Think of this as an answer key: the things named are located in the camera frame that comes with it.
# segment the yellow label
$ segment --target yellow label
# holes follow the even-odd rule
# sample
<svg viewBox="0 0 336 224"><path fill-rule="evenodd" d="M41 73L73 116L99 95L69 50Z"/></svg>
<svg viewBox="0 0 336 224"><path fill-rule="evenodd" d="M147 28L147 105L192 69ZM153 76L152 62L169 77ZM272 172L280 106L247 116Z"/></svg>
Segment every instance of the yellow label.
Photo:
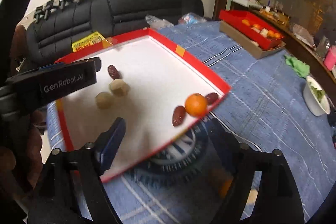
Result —
<svg viewBox="0 0 336 224"><path fill-rule="evenodd" d="M73 52L78 52L86 47L97 44L105 39L99 32L94 32L71 44Z"/></svg>

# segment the black leather sofa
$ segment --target black leather sofa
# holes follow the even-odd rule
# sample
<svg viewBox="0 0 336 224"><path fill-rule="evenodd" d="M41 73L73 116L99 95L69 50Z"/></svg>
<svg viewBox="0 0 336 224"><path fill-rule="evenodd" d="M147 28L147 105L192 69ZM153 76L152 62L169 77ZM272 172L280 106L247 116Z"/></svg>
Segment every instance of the black leather sofa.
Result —
<svg viewBox="0 0 336 224"><path fill-rule="evenodd" d="M145 16L164 18L173 24L184 14L203 16L201 0L84 0L63 11L52 12L47 20L30 24L27 46L30 61L38 66L53 63L72 52L71 44L92 32L104 37L147 27Z"/></svg>

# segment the plastic bag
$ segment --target plastic bag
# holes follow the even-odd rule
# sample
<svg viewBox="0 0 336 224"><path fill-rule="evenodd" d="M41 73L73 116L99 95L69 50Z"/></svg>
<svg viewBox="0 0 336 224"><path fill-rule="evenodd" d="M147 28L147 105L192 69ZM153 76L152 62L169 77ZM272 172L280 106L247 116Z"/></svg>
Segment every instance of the plastic bag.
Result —
<svg viewBox="0 0 336 224"><path fill-rule="evenodd" d="M194 13L187 13L178 20L179 24L195 24L204 22L207 22L207 20L204 17L201 17Z"/></svg>
<svg viewBox="0 0 336 224"><path fill-rule="evenodd" d="M314 45L314 37L305 28L303 28L301 25L294 24L293 33L296 34L296 37L299 40L301 40L305 43L308 43L311 46Z"/></svg>
<svg viewBox="0 0 336 224"><path fill-rule="evenodd" d="M146 22L151 26L151 28L157 30L174 26L174 24L170 23L168 20L160 19L151 15L146 15Z"/></svg>

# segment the green cloth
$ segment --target green cloth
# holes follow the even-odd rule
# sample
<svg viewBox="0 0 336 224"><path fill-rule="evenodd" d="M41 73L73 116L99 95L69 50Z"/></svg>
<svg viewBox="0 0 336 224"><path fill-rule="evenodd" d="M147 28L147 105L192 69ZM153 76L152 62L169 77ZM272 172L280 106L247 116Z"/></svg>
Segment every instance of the green cloth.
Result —
<svg viewBox="0 0 336 224"><path fill-rule="evenodd" d="M310 67L306 63L298 60L294 56L285 55L286 64L291 66L296 74L302 78L306 78L310 72Z"/></svg>

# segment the orange fruit in box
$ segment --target orange fruit in box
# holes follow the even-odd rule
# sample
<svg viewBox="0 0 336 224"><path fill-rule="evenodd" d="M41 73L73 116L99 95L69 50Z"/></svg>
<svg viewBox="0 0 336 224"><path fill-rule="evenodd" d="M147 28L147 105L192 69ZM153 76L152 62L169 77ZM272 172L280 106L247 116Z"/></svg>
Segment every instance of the orange fruit in box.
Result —
<svg viewBox="0 0 336 224"><path fill-rule="evenodd" d="M246 26L250 26L250 22L247 19L243 19L241 23L243 23Z"/></svg>
<svg viewBox="0 0 336 224"><path fill-rule="evenodd" d="M199 93L191 94L185 101L186 112L193 117L202 117L207 112L207 99Z"/></svg>
<svg viewBox="0 0 336 224"><path fill-rule="evenodd" d="M252 26L253 28L256 28L258 30L261 30L261 26L259 24L253 24Z"/></svg>
<svg viewBox="0 0 336 224"><path fill-rule="evenodd" d="M274 32L272 30L269 30L267 33L268 37L273 37L274 36Z"/></svg>

